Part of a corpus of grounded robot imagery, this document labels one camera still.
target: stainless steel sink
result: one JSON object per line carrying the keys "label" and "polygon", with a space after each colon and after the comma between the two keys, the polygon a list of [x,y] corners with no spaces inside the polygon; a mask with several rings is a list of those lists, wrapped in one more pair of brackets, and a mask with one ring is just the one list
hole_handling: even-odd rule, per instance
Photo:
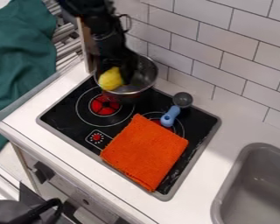
{"label": "stainless steel sink", "polygon": [[254,143],[237,158],[211,209],[214,224],[280,224],[280,150]]}

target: green towel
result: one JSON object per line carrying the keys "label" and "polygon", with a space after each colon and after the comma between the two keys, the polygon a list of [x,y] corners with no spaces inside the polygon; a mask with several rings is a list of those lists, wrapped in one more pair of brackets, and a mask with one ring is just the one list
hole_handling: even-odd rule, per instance
{"label": "green towel", "polygon": [[[0,110],[55,73],[55,28],[41,0],[12,0],[0,10]],[[6,143],[0,135],[0,150]]]}

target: yellow sponge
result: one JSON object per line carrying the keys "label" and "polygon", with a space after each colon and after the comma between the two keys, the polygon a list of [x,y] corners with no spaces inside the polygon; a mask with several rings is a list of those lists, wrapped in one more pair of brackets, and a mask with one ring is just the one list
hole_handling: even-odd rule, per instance
{"label": "yellow sponge", "polygon": [[119,67],[114,66],[107,72],[101,74],[99,85],[103,90],[111,91],[123,85],[123,78],[120,74]]}

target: orange cloth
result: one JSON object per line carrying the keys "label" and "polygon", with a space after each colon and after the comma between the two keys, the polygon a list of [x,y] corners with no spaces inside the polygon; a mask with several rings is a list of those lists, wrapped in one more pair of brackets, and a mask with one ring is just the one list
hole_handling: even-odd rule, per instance
{"label": "orange cloth", "polygon": [[134,115],[130,124],[102,151],[101,158],[154,192],[187,145],[184,138]]}

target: toy stove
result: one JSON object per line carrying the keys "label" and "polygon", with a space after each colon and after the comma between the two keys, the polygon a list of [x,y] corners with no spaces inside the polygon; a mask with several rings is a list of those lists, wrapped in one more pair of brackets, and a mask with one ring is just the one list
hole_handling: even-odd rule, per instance
{"label": "toy stove", "polygon": [[[120,105],[109,101],[94,79],[89,78],[41,115],[38,124],[104,164],[99,157],[101,151],[129,124],[134,114],[161,125],[161,116],[172,105],[170,96],[155,89],[135,105]],[[219,119],[207,112],[195,107],[182,110],[168,130],[186,138],[189,145],[153,194],[161,200],[166,198],[165,195],[173,196],[203,151],[202,146],[218,127]]]}

